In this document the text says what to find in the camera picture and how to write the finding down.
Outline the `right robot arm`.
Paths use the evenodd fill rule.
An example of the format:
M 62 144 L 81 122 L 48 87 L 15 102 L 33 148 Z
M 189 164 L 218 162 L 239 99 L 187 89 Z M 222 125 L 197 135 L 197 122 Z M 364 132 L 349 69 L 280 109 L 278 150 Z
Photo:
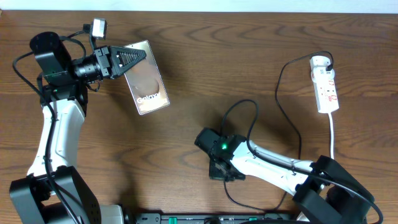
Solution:
M 371 208 L 381 213 L 371 193 L 330 157 L 293 159 L 209 128 L 198 134 L 195 145 L 210 158 L 211 178 L 227 182 L 250 175 L 290 194 L 301 211 L 298 222 L 364 223 Z

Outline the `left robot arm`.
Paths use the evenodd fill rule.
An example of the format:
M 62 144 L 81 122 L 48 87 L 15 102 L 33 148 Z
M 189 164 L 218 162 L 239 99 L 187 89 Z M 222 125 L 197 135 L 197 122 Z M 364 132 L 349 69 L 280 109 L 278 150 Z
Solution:
M 23 223 L 127 223 L 120 205 L 101 205 L 76 169 L 78 139 L 93 83 L 116 79 L 143 61 L 143 50 L 94 47 L 72 59 L 64 42 L 74 35 L 43 32 L 30 41 L 41 67 L 32 88 L 40 97 L 44 126 L 27 175 L 11 183 L 9 194 Z

